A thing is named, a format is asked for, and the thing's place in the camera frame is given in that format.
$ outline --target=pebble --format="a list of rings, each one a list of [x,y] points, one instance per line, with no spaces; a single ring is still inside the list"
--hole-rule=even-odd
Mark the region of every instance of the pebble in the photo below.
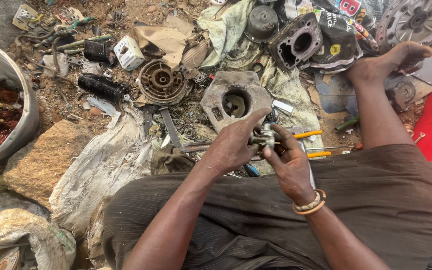
[[[82,107],[83,107],[85,110],[90,110],[90,109],[91,109],[91,105],[90,105],[89,102],[87,102],[87,101],[84,101],[84,102],[82,103]]]
[[[156,6],[153,5],[153,6],[149,6],[149,7],[148,7],[148,12],[149,12],[149,13],[153,13],[153,12],[155,12],[155,11],[156,11]]]
[[[7,52],[6,53],[8,56],[9,56],[9,58],[11,58],[13,61],[16,61],[16,55],[14,54],[14,53],[12,53],[12,52]]]
[[[33,63],[28,63],[26,66],[28,67],[29,70],[33,70],[34,71],[34,70],[38,69],[37,66],[35,64],[33,64]]]
[[[103,112],[103,111],[100,110],[100,109],[97,108],[97,107],[92,107],[92,108],[89,110],[89,113],[92,114],[92,115],[94,115],[94,116],[103,116],[103,115],[101,114],[102,112]]]

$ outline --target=white electrical switch box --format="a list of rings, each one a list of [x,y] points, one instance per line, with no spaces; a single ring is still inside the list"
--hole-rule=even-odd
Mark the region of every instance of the white electrical switch box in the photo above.
[[[125,70],[134,70],[145,61],[138,43],[132,37],[125,35],[113,49],[116,57]]]

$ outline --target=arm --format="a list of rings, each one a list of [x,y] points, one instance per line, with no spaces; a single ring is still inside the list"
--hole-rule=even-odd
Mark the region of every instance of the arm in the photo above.
[[[181,269],[196,219],[213,182],[251,160],[258,146],[248,139],[258,121],[271,109],[225,127],[181,186],[151,221],[126,259],[123,270]]]
[[[308,205],[316,198],[309,181],[308,157],[290,132],[276,124],[272,128],[282,141],[274,150],[265,148],[263,155],[287,196],[299,206]],[[333,270],[389,269],[326,205],[305,217]]]

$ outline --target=leg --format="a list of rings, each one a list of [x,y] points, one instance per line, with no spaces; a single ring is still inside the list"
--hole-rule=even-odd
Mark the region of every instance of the leg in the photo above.
[[[390,144],[411,144],[413,140],[388,102],[386,77],[399,67],[411,66],[432,55],[431,48],[403,42],[388,53],[357,60],[347,71],[356,91],[362,140],[365,149]]]

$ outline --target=foot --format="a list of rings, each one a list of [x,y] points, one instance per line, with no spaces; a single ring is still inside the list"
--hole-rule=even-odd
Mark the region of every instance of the foot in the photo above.
[[[399,43],[379,57],[361,58],[346,71],[354,85],[384,84],[386,77],[401,68],[411,67],[432,56],[432,49],[414,41]]]

